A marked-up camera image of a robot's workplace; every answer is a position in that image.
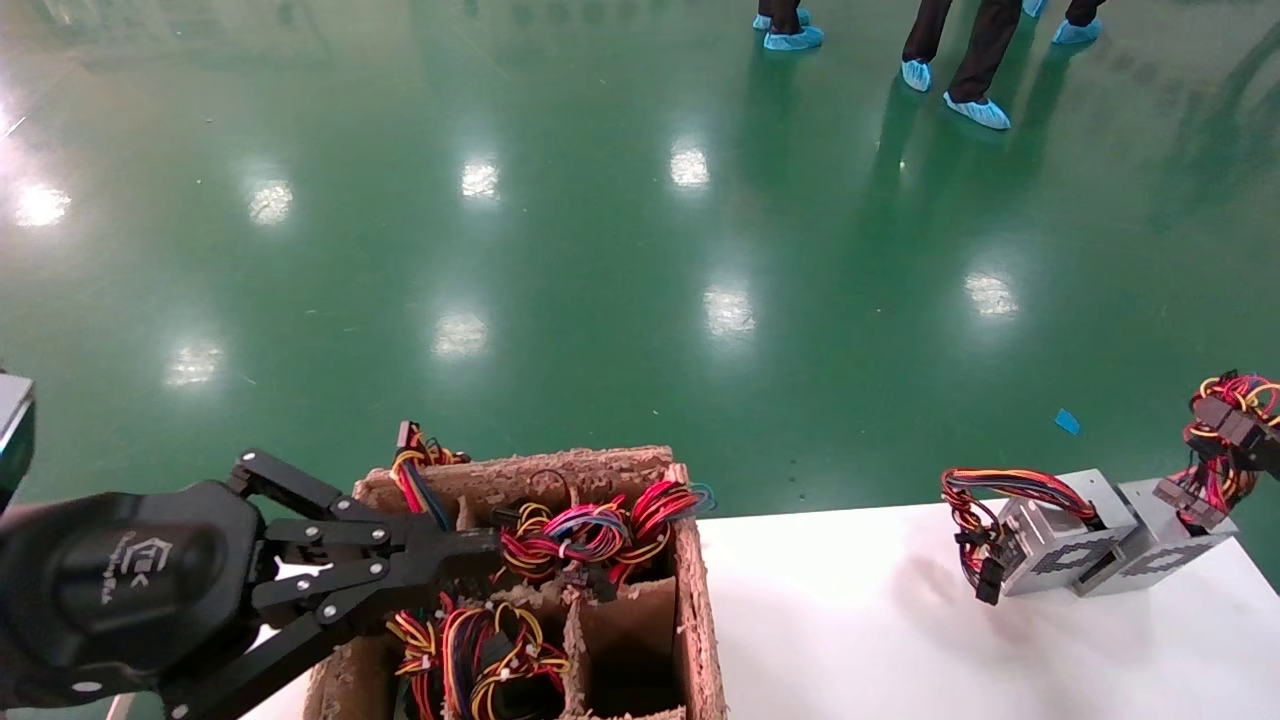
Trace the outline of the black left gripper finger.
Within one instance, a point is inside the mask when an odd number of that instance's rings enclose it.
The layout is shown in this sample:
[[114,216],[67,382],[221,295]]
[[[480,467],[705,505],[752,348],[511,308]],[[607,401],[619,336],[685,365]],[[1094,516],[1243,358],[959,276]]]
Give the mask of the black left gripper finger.
[[444,530],[425,512],[376,509],[262,450],[241,455],[228,487],[242,500],[261,496],[298,516],[270,521],[264,547],[285,562],[348,562],[404,553],[425,561],[476,553],[497,557],[494,530]]

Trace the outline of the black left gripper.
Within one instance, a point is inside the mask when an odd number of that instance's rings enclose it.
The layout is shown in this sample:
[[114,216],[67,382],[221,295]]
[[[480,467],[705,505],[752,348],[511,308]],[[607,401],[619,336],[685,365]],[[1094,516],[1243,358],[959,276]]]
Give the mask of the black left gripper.
[[388,614],[498,559],[388,559],[261,644],[250,607],[261,511],[205,480],[3,515],[3,707],[64,708],[154,693],[169,719],[239,719]]

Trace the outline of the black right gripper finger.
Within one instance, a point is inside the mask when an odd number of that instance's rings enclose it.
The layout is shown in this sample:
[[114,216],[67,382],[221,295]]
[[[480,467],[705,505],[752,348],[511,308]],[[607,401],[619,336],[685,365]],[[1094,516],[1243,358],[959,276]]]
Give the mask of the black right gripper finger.
[[1226,456],[1229,464],[1245,471],[1262,471],[1279,478],[1277,430],[1256,413],[1240,410],[1217,397],[1196,401],[1196,454],[1203,459]]

